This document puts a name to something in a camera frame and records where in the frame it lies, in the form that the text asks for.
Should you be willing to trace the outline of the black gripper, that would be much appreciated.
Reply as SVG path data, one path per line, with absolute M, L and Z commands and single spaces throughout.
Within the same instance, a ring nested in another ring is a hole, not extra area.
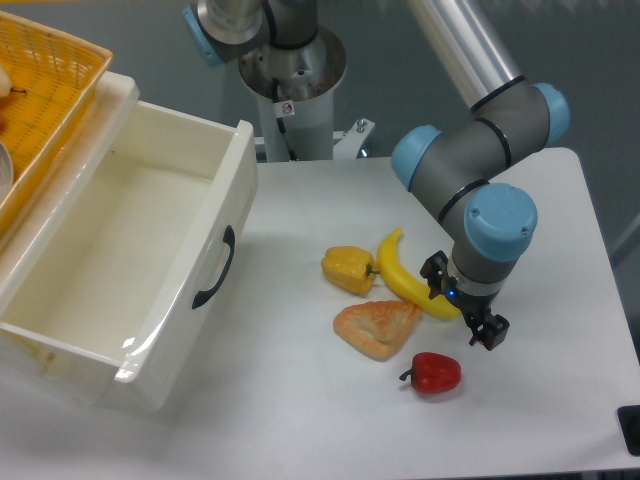
M 429 299 L 443 295 L 463 316 L 467 316 L 467 327 L 471 330 L 469 344 L 494 349 L 504 341 L 510 328 L 505 317 L 491 311 L 500 292 L 500 283 L 479 283 L 464 276 L 448 276 L 447 264 L 446 254 L 437 251 L 421 267 L 420 275 L 429 287 Z

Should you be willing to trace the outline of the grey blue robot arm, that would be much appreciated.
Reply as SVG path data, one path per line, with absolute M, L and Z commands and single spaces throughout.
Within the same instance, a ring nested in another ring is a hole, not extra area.
M 563 94 L 529 83 L 474 1 L 413 1 L 410 10 L 468 107 L 472 121 L 444 133 L 420 126 L 395 146 L 404 187 L 452 238 L 421 270 L 428 297 L 458 308 L 473 343 L 505 338 L 493 300 L 529 247 L 533 200 L 495 178 L 557 141 L 570 124 Z M 196 1 L 183 17 L 203 57 L 234 62 L 258 100 L 270 161 L 334 156 L 333 92 L 346 70 L 340 40 L 314 1 Z

